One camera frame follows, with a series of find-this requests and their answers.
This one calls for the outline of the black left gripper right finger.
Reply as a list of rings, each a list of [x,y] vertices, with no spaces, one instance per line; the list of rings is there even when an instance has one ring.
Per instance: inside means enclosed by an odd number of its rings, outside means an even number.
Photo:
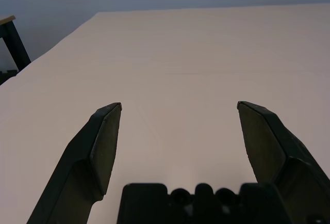
[[[293,223],[329,223],[329,178],[305,145],[265,107],[237,110],[257,182],[276,187]]]

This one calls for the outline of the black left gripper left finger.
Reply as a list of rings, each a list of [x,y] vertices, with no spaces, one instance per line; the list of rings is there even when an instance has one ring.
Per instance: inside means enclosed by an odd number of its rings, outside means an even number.
[[[121,111],[121,103],[98,109],[69,142],[28,223],[87,223],[107,193]]]

